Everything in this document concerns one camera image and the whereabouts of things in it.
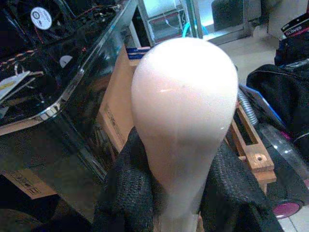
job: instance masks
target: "black glove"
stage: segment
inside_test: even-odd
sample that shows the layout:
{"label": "black glove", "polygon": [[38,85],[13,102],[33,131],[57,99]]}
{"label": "black glove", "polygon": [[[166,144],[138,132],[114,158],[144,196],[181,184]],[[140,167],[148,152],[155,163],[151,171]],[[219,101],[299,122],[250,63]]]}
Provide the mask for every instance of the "black glove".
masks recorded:
{"label": "black glove", "polygon": [[[133,128],[106,176],[93,232],[153,231],[158,211],[154,187],[157,193],[144,146]],[[224,141],[211,165],[200,209],[205,231],[282,231],[255,177]]]}

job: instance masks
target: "computer fan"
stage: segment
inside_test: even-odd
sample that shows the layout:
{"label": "computer fan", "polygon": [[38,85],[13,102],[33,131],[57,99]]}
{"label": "computer fan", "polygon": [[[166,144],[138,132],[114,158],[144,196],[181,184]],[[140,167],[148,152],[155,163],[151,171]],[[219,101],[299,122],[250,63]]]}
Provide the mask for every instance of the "computer fan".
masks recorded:
{"label": "computer fan", "polygon": [[9,6],[35,45],[50,44],[74,32],[72,17],[62,0],[10,0]]}

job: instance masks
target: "tile floor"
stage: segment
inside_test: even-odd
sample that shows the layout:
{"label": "tile floor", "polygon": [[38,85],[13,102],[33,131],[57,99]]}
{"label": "tile floor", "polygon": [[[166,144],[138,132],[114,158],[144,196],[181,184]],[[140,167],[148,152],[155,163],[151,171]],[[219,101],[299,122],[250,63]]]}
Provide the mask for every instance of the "tile floor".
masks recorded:
{"label": "tile floor", "polygon": [[[264,64],[273,64],[279,41],[266,34],[265,28],[257,27],[253,37],[233,41],[220,47],[238,67],[239,82],[246,84],[249,73]],[[297,214],[279,220],[285,232],[309,231],[309,206]]]}

